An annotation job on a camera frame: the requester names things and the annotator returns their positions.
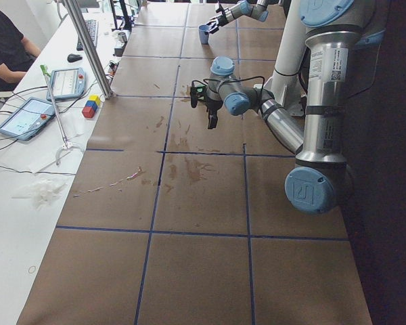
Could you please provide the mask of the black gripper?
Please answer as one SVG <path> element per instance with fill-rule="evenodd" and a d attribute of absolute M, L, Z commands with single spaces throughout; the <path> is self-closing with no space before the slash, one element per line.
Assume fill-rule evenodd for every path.
<path fill-rule="evenodd" d="M 204 95 L 204 101 L 208 113 L 208 129 L 215 129 L 218 122 L 217 112 L 222 108 L 223 101 L 212 99 L 208 92 Z"/>
<path fill-rule="evenodd" d="M 215 12 L 218 14 L 216 22 L 208 22 L 205 24 L 206 34 L 214 34 L 219 30 L 219 27 L 225 26 L 232 21 L 231 11 L 226 9 L 224 11 L 223 6 L 218 2 L 218 7 Z"/>

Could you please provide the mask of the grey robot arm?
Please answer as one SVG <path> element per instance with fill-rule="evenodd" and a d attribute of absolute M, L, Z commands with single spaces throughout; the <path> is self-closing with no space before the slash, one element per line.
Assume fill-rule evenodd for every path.
<path fill-rule="evenodd" d="M 267 8 L 269 5 L 278 4 L 278 1 L 258 0 L 256 4 L 249 1 L 238 1 L 232 7 L 223 7 L 218 3 L 216 8 L 217 15 L 212 17 L 207 23 L 208 30 L 206 34 L 216 33 L 220 27 L 237 20 L 239 17 L 247 16 L 259 22 L 264 22 L 269 14 Z"/>
<path fill-rule="evenodd" d="M 295 155 L 285 180 L 291 204 L 305 213 L 326 213 L 350 195 L 353 178 L 342 154 L 342 126 L 353 54 L 382 42 L 388 1 L 282 1 L 287 8 L 272 76 L 246 87 L 233 60 L 212 62 L 191 102 L 204 102 L 208 128 L 217 112 L 260 114 L 277 140 Z"/>

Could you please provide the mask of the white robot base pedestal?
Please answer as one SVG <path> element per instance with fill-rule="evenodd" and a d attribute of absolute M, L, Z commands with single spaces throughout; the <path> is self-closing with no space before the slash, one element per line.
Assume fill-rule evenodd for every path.
<path fill-rule="evenodd" d="M 306 51 L 306 27 L 300 20 L 300 1 L 290 3 L 286 25 L 281 38 L 273 76 L 265 87 L 274 95 L 275 101 L 291 116 L 303 116 L 300 103 L 301 86 L 298 73 Z"/>

